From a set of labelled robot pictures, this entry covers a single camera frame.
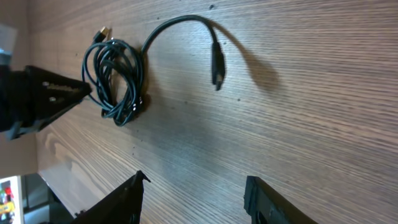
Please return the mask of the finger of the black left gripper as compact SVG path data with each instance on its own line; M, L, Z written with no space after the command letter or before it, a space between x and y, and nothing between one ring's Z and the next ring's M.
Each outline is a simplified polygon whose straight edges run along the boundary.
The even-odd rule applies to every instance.
M29 91L23 108L27 118L18 119L17 133L36 133L50 125L91 93L88 83L28 65Z

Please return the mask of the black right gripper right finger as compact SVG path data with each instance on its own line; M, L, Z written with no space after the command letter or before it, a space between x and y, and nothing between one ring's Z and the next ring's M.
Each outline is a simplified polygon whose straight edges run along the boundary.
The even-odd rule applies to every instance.
M244 209L255 224L317 224L260 177L247 176Z

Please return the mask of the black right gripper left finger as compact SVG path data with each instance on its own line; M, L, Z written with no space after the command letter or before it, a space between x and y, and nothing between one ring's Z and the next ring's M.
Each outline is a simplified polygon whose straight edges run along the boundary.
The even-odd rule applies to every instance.
M76 213L72 224L139 224L145 180L150 182L137 171L90 209Z

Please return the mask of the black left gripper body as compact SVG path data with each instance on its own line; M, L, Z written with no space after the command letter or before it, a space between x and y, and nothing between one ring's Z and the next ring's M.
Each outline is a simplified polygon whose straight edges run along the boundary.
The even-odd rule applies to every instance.
M10 62L9 55L1 56L1 132L13 140L28 122L28 77L25 71L12 71Z

